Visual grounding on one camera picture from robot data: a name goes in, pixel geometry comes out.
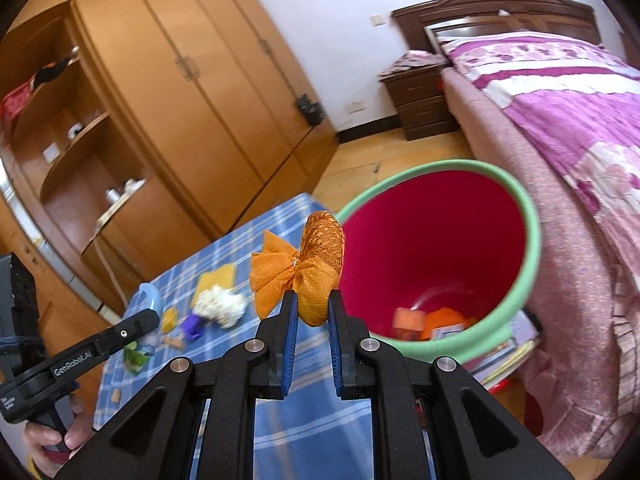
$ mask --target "silver screw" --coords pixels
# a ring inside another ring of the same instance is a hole
[[[372,337],[367,337],[360,342],[360,347],[367,352],[375,352],[380,348],[380,341]]]
[[[171,370],[178,374],[187,370],[188,368],[189,362],[184,357],[178,357],[177,359],[171,361]]]
[[[436,363],[443,372],[452,372],[456,369],[456,362],[451,357],[441,357]]]
[[[264,341],[260,339],[249,339],[246,343],[244,343],[244,347],[249,352],[259,352],[264,348]]]

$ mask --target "bucket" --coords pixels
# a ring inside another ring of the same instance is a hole
[[[347,314],[407,357],[461,363],[511,338],[541,252],[536,208],[506,171],[444,160],[396,174],[337,215],[346,249],[339,288]],[[442,307],[478,322],[443,339],[390,338],[398,307]]]

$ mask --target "wall socket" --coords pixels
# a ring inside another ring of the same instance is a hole
[[[370,16],[369,21],[371,22],[371,25],[373,25],[374,27],[377,27],[379,25],[384,25],[386,22],[385,17],[382,16],[382,14],[374,14],[373,16]]]
[[[366,110],[366,106],[364,105],[364,101],[354,101],[353,103],[349,103],[348,105],[346,105],[344,107],[344,110],[348,113],[348,114],[354,114],[356,112],[361,112],[363,110]]]

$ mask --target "red bag on shelf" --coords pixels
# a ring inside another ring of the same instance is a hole
[[[31,80],[28,80],[5,95],[0,102],[0,132],[2,132],[2,143],[5,146],[11,144],[20,112],[31,99],[31,94]]]

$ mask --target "purple object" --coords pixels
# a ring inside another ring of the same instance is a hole
[[[207,319],[195,314],[189,314],[181,325],[185,338],[189,341],[196,341],[196,339],[201,338],[204,334],[204,325],[206,323]]]

